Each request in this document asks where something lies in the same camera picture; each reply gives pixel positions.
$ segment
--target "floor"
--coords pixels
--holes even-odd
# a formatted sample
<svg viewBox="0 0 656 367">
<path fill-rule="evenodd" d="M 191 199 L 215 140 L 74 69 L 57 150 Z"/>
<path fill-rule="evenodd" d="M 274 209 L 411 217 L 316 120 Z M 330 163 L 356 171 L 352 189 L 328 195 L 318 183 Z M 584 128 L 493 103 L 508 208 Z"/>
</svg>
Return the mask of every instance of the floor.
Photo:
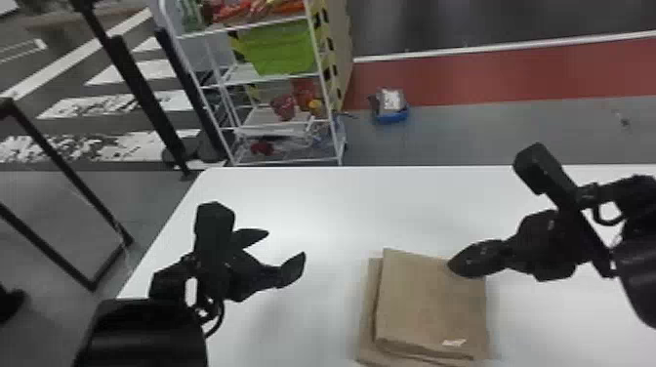
<svg viewBox="0 0 656 367">
<path fill-rule="evenodd" d="M 656 23 L 649 0 L 359 0 L 348 10 L 357 56 L 637 32 Z"/>
<path fill-rule="evenodd" d="M 656 17 L 651 2 L 637 0 L 488 3 L 439 0 L 390 12 L 398 1 L 349 1 L 355 54 L 640 31 L 651 29 Z M 110 29 L 131 17 L 105 17 L 102 22 Z M 533 21 L 536 17 L 541 22 Z M 381 23 L 389 32 L 380 31 Z M 0 91 L 11 92 L 34 72 L 91 40 L 86 27 L 75 22 L 56 32 L 27 31 L 17 24 L 23 24 L 21 17 L 0 20 L 0 30 L 22 29 L 11 44 L 41 38 L 48 49 L 28 59 L 0 63 Z M 180 86 L 160 62 L 164 57 L 152 42 L 153 28 L 153 21 L 145 19 L 123 35 L 133 57 L 149 62 L 144 69 L 151 73 L 149 83 L 161 94 L 175 128 L 180 134 L 194 134 L 199 127 L 188 104 L 175 93 L 163 94 L 179 91 Z M 347 122 L 345 164 L 509 164 L 518 150 L 535 141 L 545 143 L 564 163 L 655 163 L 653 42 L 359 63 L 346 100 L 355 118 Z M 191 184 L 181 181 L 178 172 L 162 171 L 161 143 L 157 145 L 143 113 L 122 100 L 129 91 L 110 77 L 108 67 L 102 51 L 92 52 L 33 91 L 20 93 L 19 105 L 53 142 L 63 142 L 58 145 L 62 150 L 73 146 L 76 151 L 105 140 L 114 140 L 124 149 L 114 161 L 78 160 L 75 167 L 137 244 L 115 265 L 99 291 L 90 294 L 1 224 L 0 281 L 8 288 L 25 289 L 30 300 L 0 328 L 0 365 L 70 365 L 98 301 L 117 293 Z M 372 122 L 365 98 L 381 86 L 405 91 L 413 104 L 407 122 Z M 107 106 L 105 96 L 112 96 L 114 104 Z M 99 98 L 102 108 L 82 112 L 65 108 L 66 102 L 78 98 Z M 31 151 L 30 142 L 17 138 L 21 135 L 24 132 L 11 120 L 0 124 L 0 158 L 12 156 L 7 152 L 16 152 L 11 150 L 16 146 Z M 147 145 L 147 151 L 133 152 L 136 143 Z M 117 243 L 110 228 L 79 199 L 61 173 L 47 172 L 52 169 L 47 162 L 0 161 L 0 201 L 83 271 L 93 272 Z M 33 349 L 35 335 L 38 353 Z"/>
</svg>

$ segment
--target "green basket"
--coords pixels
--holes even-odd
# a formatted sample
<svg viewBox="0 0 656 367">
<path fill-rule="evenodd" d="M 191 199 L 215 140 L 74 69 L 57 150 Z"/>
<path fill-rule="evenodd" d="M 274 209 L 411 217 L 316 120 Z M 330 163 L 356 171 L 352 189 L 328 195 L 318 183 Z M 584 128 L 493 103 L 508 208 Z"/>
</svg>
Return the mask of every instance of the green basket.
<svg viewBox="0 0 656 367">
<path fill-rule="evenodd" d="M 260 75 L 314 70 L 314 50 L 305 20 L 249 29 L 239 35 L 239 43 Z"/>
</svg>

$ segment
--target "brown towel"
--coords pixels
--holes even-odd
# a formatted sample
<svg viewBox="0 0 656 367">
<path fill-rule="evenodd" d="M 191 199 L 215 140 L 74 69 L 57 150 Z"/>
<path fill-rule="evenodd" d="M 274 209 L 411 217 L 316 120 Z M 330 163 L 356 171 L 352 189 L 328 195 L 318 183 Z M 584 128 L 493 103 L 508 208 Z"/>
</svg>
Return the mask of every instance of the brown towel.
<svg viewBox="0 0 656 367">
<path fill-rule="evenodd" d="M 488 357 L 485 283 L 446 261 L 385 249 L 374 342 L 394 354 L 440 362 Z"/>
<path fill-rule="evenodd" d="M 374 344 L 374 314 L 378 298 L 378 286 L 381 278 L 381 259 L 369 260 L 367 284 L 364 293 L 364 305 L 360 316 L 359 346 L 357 361 L 375 367 L 469 367 L 471 362 L 464 359 L 443 358 L 441 362 L 425 362 L 408 359 L 380 350 Z"/>
</svg>

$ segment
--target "white table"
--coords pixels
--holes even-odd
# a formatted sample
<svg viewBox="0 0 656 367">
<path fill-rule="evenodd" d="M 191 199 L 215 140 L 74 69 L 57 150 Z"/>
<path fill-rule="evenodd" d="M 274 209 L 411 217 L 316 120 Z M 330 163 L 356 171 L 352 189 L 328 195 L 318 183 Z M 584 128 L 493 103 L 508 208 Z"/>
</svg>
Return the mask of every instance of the white table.
<svg viewBox="0 0 656 367">
<path fill-rule="evenodd" d="M 577 184 L 608 182 L 656 166 L 571 166 Z M 236 227 L 270 236 L 251 253 L 280 264 L 307 252 L 289 288 L 228 304 L 208 341 L 210 365 L 357 366 L 353 361 L 367 259 L 384 247 L 450 257 L 472 242 L 508 237 L 525 215 L 551 206 L 510 167 L 248 168 L 205 171 L 166 223 L 121 298 L 143 297 L 153 272 L 193 243 L 196 206 L 219 201 Z M 600 234 L 612 240 L 617 230 Z M 656 330 L 640 323 L 619 281 L 590 265 L 538 284 L 505 271 L 488 278 L 494 366 L 649 366 Z"/>
</svg>

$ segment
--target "black metal pole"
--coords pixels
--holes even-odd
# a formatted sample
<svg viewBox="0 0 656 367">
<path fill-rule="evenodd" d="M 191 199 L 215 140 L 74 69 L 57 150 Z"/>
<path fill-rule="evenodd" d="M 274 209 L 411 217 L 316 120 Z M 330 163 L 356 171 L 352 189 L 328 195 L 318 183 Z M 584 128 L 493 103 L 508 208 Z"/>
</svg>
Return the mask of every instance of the black metal pole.
<svg viewBox="0 0 656 367">
<path fill-rule="evenodd" d="M 114 249 L 109 258 L 105 260 L 101 268 L 96 272 L 92 279 L 86 277 L 67 259 L 53 249 L 48 242 L 36 234 L 25 222 L 21 221 L 9 208 L 0 203 L 0 217 L 9 223 L 15 230 L 27 238 L 34 246 L 43 252 L 50 260 L 59 265 L 68 275 L 77 280 L 83 287 L 90 291 L 96 290 L 103 276 L 109 271 L 111 265 L 121 255 L 124 247 L 130 246 L 134 238 L 125 229 L 123 224 L 117 221 L 109 210 L 104 206 L 96 194 L 80 179 L 72 168 L 63 160 L 57 151 L 48 143 L 46 138 L 39 130 L 27 119 L 22 111 L 16 106 L 12 99 L 0 99 L 0 120 L 6 116 L 13 116 L 25 131 L 39 144 L 41 149 L 53 160 L 57 167 L 64 175 L 75 185 L 75 187 L 84 195 L 87 201 L 101 214 L 107 223 L 121 236 L 123 245 Z"/>
<path fill-rule="evenodd" d="M 96 196 L 96 194 L 80 179 L 79 176 L 73 171 L 72 168 L 63 160 L 63 158 L 57 153 L 57 151 L 48 143 L 46 138 L 41 134 L 41 132 L 27 119 L 27 117 L 22 113 L 22 111 L 16 106 L 16 103 L 12 99 L 0 99 L 0 110 L 4 113 L 0 114 L 0 118 L 4 117 L 5 113 L 7 115 L 14 116 L 17 122 L 25 129 L 25 131 L 34 139 L 34 141 L 39 144 L 41 149 L 53 160 L 55 165 L 66 175 L 66 177 L 75 185 L 75 187 L 80 190 L 82 195 L 89 201 L 91 205 L 96 208 L 96 210 L 102 215 L 102 217 L 107 221 L 109 226 L 114 228 L 118 232 L 122 239 L 123 243 L 126 245 L 134 242 L 134 239 L 128 233 L 128 231 L 123 227 L 123 225 L 117 221 L 111 212 L 104 206 L 101 200 Z"/>
<path fill-rule="evenodd" d="M 157 41 L 159 42 L 160 46 L 162 46 L 162 50 L 164 50 L 164 54 L 169 59 L 169 62 L 171 63 L 173 70 L 176 72 L 176 75 L 178 76 L 178 80 L 180 80 L 180 83 L 183 85 L 184 92 L 186 93 L 186 96 L 189 98 L 189 101 L 191 102 L 193 109 L 196 111 L 196 114 L 198 115 L 198 119 L 200 120 L 200 124 L 203 127 L 203 130 L 205 130 L 205 134 L 207 134 L 207 138 L 210 144 L 212 145 L 212 148 L 214 148 L 217 152 L 224 152 L 225 149 L 223 144 L 221 143 L 219 132 L 217 131 L 216 126 L 214 126 L 214 123 L 208 116 L 208 113 L 212 113 L 212 111 L 205 110 L 198 89 L 193 84 L 191 77 L 186 72 L 183 63 L 180 61 L 175 46 L 171 41 L 171 36 L 169 35 L 169 32 L 167 32 L 166 29 L 162 27 L 158 27 L 155 29 L 155 38 L 157 38 Z"/>
<path fill-rule="evenodd" d="M 19 217 L 14 215 L 11 210 L 9 210 L 4 204 L 0 203 L 0 217 L 2 217 L 5 222 L 11 225 L 18 233 L 22 234 L 27 238 L 34 246 L 36 246 L 42 253 L 44 253 L 48 259 L 57 264 L 63 271 L 68 273 L 73 279 L 77 280 L 84 288 L 89 291 L 96 290 L 97 285 L 94 284 L 92 280 L 87 278 L 83 273 L 80 272 L 75 266 L 68 262 L 60 253 L 55 251 L 48 242 L 36 234 L 32 228 L 30 228 L 25 222 L 21 221 Z"/>
<path fill-rule="evenodd" d="M 180 137 L 178 137 L 176 130 L 171 125 L 171 121 L 169 121 L 159 101 L 152 93 L 152 89 L 145 81 L 144 75 L 137 67 L 123 38 L 121 36 L 107 36 L 103 25 L 94 14 L 94 1 L 70 0 L 70 3 L 75 11 L 82 14 L 82 17 L 94 32 L 96 38 L 101 42 L 102 47 L 132 91 L 132 94 L 142 107 L 143 112 L 150 120 L 160 139 L 173 155 L 174 161 L 180 167 L 183 174 L 185 176 L 191 175 L 191 171 L 186 165 L 188 156 L 185 145 Z"/>
</svg>

